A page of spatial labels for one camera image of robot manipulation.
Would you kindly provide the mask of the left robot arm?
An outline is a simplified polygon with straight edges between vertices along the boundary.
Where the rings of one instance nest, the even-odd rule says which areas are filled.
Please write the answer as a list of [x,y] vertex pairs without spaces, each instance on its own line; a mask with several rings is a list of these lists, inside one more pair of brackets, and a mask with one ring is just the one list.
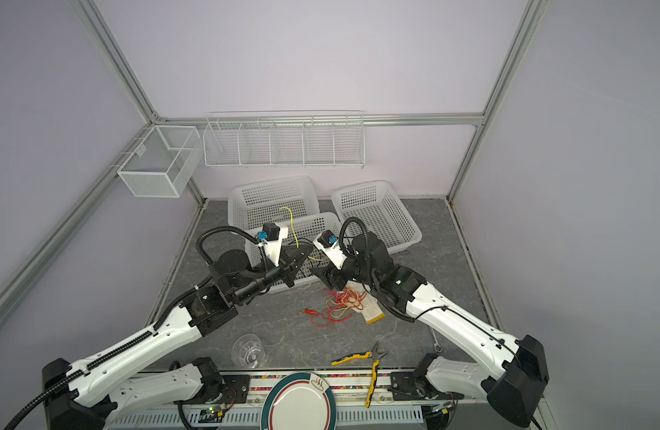
[[52,361],[43,369],[43,392],[7,423],[17,428],[38,406],[50,429],[106,429],[138,410],[168,402],[215,400],[224,388],[210,358],[154,376],[137,374],[177,349],[205,338],[238,315],[239,306],[274,284],[291,287],[312,252],[290,245],[289,230],[267,223],[255,235],[219,226],[200,235],[197,253],[208,276],[170,302],[154,322],[88,358]]

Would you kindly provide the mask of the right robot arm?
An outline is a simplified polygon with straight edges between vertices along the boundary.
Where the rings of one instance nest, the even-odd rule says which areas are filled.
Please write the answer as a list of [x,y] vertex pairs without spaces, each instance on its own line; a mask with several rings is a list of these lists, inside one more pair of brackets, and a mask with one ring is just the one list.
[[387,246],[357,217],[338,233],[326,230],[313,244],[328,259],[317,277],[329,288],[355,282],[387,312],[441,334],[473,359],[472,365],[428,356],[414,374],[429,392],[482,396],[515,426],[536,424],[534,414],[550,381],[542,343],[519,339],[483,322],[440,292],[415,270],[396,263]]

